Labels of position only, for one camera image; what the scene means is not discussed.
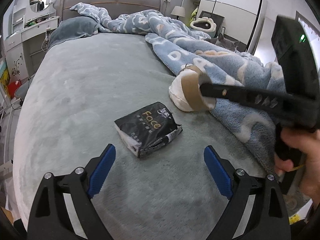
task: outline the table lamp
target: table lamp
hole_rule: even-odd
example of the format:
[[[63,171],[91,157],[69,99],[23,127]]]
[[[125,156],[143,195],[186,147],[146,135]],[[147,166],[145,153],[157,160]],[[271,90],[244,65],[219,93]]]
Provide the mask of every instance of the table lamp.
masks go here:
[[[179,16],[185,17],[186,16],[186,11],[184,7],[181,6],[175,6],[171,12],[172,15],[175,15],[177,17],[177,20],[179,20]]]

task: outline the black tissue package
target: black tissue package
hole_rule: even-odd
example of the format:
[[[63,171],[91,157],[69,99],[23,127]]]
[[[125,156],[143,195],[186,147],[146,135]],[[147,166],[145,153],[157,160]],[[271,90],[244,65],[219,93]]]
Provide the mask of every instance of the black tissue package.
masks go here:
[[[156,102],[115,120],[122,141],[138,158],[165,146],[182,132],[169,109]]]

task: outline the white logo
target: white logo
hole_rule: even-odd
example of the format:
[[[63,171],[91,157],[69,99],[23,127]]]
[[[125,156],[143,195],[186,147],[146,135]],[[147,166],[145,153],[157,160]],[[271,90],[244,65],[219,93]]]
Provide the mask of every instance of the white logo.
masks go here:
[[[169,117],[171,119],[170,114],[167,112],[165,108],[158,110],[157,113],[161,114],[164,118]]]

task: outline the gray bed sheet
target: gray bed sheet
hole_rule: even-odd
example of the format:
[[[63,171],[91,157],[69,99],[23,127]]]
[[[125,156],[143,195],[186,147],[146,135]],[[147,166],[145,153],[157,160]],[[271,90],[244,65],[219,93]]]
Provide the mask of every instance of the gray bed sheet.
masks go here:
[[[112,143],[116,161],[92,203],[113,238],[206,239],[227,199],[207,170],[204,148],[213,145],[251,175],[264,171],[209,112],[186,113],[172,103],[173,79],[143,36],[99,33],[52,47],[26,95],[15,136],[13,179],[24,225],[46,172],[70,173]],[[172,111],[183,132],[137,159],[114,120],[156,101]],[[85,236],[70,198],[66,201],[76,233]]]

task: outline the human hand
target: human hand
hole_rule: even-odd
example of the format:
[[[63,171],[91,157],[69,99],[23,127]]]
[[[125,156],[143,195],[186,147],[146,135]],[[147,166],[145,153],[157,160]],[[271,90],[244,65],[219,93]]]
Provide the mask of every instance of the human hand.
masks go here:
[[[306,170],[300,183],[300,190],[311,197],[314,206],[320,202],[320,130],[308,133],[303,130],[284,128],[281,139],[291,148],[299,149],[307,155]],[[285,171],[293,169],[292,160],[281,160],[275,154],[275,171],[281,176]]]

